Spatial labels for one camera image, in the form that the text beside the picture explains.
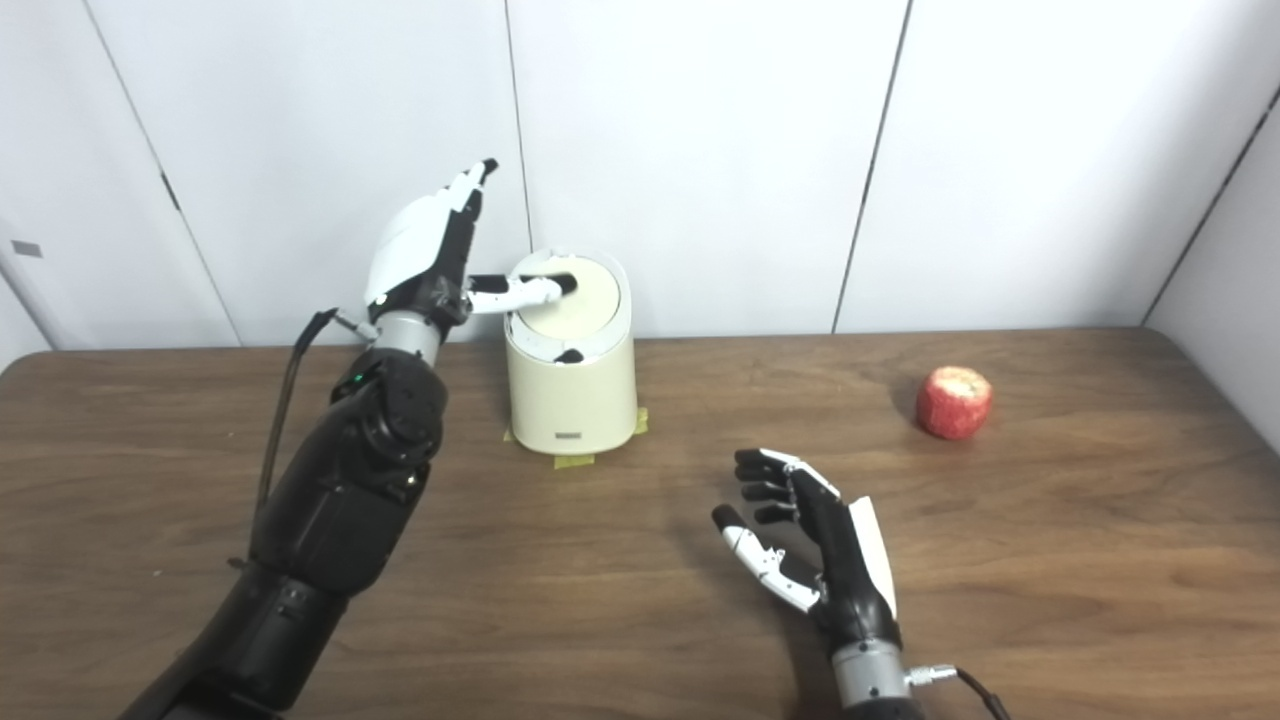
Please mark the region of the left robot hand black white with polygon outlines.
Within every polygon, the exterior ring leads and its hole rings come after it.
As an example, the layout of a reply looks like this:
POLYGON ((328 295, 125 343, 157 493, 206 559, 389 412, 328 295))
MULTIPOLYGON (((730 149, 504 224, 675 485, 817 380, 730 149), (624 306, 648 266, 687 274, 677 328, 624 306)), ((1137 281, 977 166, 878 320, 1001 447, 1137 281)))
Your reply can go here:
POLYGON ((468 272, 485 184, 499 164, 477 161, 435 193, 398 211, 378 241, 364 302, 370 324, 387 334, 397 318, 445 334, 472 315, 557 304, 576 293, 572 272, 468 272))

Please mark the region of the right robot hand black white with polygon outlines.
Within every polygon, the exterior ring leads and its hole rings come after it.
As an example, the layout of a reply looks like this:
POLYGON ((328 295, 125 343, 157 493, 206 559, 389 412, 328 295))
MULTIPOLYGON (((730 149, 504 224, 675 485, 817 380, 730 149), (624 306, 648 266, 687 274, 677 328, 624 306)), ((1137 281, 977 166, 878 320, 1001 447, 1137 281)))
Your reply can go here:
POLYGON ((884 642, 902 650, 896 609, 872 571, 873 543, 861 539, 854 506, 817 469, 797 456, 771 448, 733 455, 744 500, 756 503, 762 525, 792 523, 815 544, 815 582, 787 577, 785 552, 765 547, 737 509, 722 503, 712 519, 735 557, 776 597, 806 614, 829 650, 884 642))

